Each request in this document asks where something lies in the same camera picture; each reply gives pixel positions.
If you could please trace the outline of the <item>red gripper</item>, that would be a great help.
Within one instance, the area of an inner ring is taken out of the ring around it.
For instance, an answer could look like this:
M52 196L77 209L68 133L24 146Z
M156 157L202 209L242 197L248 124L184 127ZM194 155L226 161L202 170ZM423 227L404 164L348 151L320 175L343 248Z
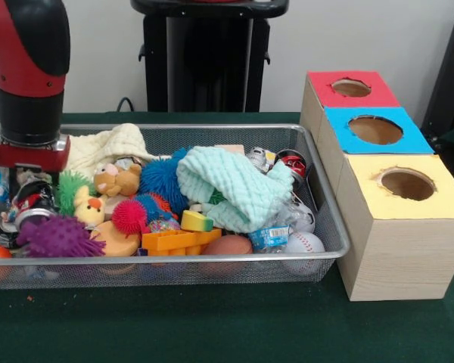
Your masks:
M8 169L9 201L18 192L17 168L32 167L49 172L54 188L59 185L60 173L66 165L70 152L70 139L63 138L47 147L25 147L0 142L0 167Z

